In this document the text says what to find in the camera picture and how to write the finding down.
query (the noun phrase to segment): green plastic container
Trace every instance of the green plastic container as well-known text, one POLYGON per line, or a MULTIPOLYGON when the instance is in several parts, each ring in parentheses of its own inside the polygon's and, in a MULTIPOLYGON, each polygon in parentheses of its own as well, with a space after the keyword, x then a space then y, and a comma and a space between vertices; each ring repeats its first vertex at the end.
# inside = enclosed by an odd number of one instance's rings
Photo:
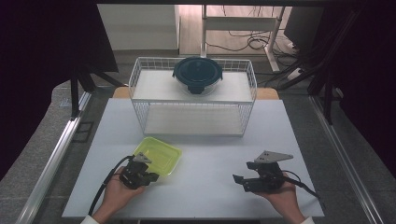
POLYGON ((143 152, 151 163, 148 170, 158 175, 170 175, 181 156, 181 150, 153 137, 146 137, 134 151, 134 155, 143 152))

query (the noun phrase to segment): hand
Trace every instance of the hand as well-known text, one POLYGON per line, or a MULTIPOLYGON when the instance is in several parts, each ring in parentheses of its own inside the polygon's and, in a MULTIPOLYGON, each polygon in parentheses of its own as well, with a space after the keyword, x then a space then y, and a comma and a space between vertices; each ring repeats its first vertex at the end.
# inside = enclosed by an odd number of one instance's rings
POLYGON ((93 219, 99 223, 105 223, 117 211, 123 208, 133 197, 143 193, 144 187, 138 189, 128 189, 120 181, 121 167, 107 183, 105 196, 98 210, 93 214, 93 219))
POLYGON ((289 223, 300 224, 304 222, 305 217, 300 211, 297 203, 295 185, 286 182, 282 187, 272 193, 254 192, 257 195, 267 199, 275 210, 285 218, 289 223))

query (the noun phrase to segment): white table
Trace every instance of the white table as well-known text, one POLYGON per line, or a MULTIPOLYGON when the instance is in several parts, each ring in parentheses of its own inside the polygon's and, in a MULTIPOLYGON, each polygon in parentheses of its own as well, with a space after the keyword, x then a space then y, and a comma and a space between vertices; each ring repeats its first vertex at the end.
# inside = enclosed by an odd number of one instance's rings
MULTIPOLYGON (((129 99, 110 99, 63 217, 85 217, 96 191, 117 162, 145 136, 129 99)), ((233 175, 258 177, 247 168, 264 150, 292 154, 279 163, 314 189, 283 102, 256 101, 244 137, 157 136, 182 149, 172 174, 151 183, 115 217, 126 219, 260 219, 280 217, 263 198, 244 192, 233 175)), ((297 188, 305 216, 322 217, 318 200, 297 188)))

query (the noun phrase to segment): white wire basket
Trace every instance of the white wire basket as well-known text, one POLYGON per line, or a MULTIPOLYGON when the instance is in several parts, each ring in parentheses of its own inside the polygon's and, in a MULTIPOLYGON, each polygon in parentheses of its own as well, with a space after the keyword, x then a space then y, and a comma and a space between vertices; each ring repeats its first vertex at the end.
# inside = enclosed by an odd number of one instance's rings
POLYGON ((183 59, 137 58, 129 93, 143 133, 243 136, 257 94, 251 61, 213 59, 223 80, 200 96, 187 94, 173 78, 183 59))

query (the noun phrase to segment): wooden floor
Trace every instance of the wooden floor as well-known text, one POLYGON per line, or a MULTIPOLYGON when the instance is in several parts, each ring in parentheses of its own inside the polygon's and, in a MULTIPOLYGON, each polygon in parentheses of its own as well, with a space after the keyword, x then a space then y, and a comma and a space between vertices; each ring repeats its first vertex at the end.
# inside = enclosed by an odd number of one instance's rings
MULTIPOLYGON (((207 16, 232 16, 232 17, 276 17, 281 7, 241 7, 241 6, 208 6, 207 16)), ((284 29, 290 15, 291 7, 286 7, 281 22, 280 29, 284 29)), ((179 6, 180 15, 180 43, 179 50, 182 55, 200 54, 202 38, 202 6, 179 6)), ((250 31, 208 31, 206 33, 206 43, 221 46, 226 49, 242 49, 248 44, 250 31)), ((269 32, 261 34, 263 39, 267 39, 269 32)), ((283 30, 279 31, 276 43, 282 48, 290 42, 283 36, 283 30)), ((251 44, 254 48, 262 46, 260 42, 251 44)), ((265 54, 263 48, 253 49, 247 47, 238 51, 231 51, 221 48, 207 46, 207 54, 224 55, 255 55, 265 54)))

